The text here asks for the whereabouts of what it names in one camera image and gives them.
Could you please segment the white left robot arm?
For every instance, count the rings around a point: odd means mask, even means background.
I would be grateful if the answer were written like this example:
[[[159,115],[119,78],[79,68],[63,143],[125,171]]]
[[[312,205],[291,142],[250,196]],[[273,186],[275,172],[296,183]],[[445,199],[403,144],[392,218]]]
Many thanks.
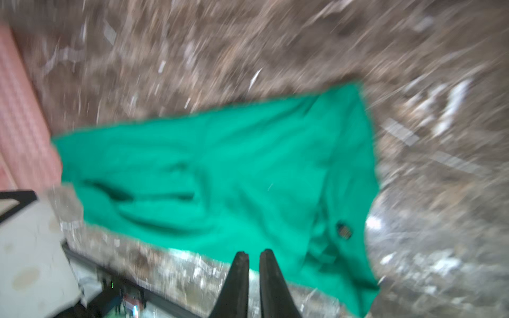
[[[1,316],[54,317],[82,292],[49,201],[32,190],[1,192]]]

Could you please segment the pink plastic basket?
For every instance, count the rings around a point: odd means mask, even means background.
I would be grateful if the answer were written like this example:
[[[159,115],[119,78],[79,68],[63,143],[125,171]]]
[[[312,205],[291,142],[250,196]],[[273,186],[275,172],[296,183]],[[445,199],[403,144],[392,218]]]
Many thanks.
[[[1,190],[44,192],[62,166],[11,29],[1,26]]]

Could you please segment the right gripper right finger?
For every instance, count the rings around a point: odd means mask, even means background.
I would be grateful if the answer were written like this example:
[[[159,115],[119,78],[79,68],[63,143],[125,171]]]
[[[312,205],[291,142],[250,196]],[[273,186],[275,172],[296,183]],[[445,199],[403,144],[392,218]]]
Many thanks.
[[[301,318],[272,250],[261,253],[260,301],[262,318]]]

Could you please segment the green t-shirt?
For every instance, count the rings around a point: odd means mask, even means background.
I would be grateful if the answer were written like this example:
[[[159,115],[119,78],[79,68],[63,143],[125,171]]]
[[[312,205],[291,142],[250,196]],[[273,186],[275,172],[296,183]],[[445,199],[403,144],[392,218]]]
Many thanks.
[[[274,252],[287,281],[368,314],[365,222],[379,192],[358,83],[53,141],[86,223],[229,262]]]

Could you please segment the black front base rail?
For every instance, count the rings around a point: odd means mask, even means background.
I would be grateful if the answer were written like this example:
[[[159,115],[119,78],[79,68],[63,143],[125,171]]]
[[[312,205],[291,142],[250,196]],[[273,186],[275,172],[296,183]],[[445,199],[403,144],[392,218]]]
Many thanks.
[[[118,271],[100,265],[91,258],[73,251],[67,242],[62,244],[62,249],[70,260],[77,261],[81,265],[84,265],[85,267],[88,267],[92,270],[96,270],[99,274],[104,276],[105,278],[100,278],[100,280],[113,285],[114,289],[118,289],[122,292],[134,292],[135,295],[140,296],[145,305],[147,302],[152,303],[156,307],[160,308],[163,312],[172,315],[173,317],[199,318],[199,315],[192,313],[177,303],[167,299],[165,296],[154,293],[153,291],[138,285],[138,283],[135,283],[123,274],[120,274]]]

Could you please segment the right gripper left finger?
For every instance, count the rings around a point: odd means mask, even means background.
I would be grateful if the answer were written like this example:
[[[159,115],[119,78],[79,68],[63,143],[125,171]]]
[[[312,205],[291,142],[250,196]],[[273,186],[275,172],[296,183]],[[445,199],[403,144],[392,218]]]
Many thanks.
[[[209,318],[247,318],[248,305],[249,255],[238,252]]]

